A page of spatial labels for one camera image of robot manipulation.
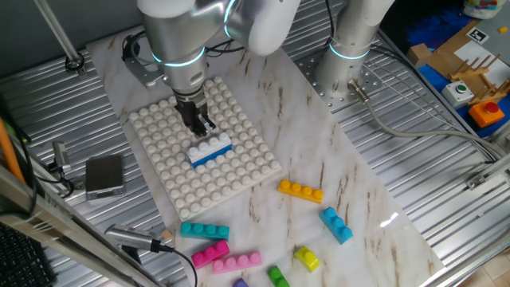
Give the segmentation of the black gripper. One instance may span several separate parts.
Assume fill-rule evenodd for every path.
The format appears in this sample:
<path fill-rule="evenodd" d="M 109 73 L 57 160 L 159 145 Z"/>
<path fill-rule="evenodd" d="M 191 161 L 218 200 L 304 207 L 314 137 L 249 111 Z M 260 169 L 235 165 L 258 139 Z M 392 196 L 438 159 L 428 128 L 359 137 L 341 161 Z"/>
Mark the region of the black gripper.
<path fill-rule="evenodd" d="M 184 93 L 174 90 L 177 100 L 176 109 L 181 114 L 184 124 L 197 136 L 203 137 L 206 132 L 216 128 L 216 124 L 209 118 L 207 99 L 203 89 Z"/>

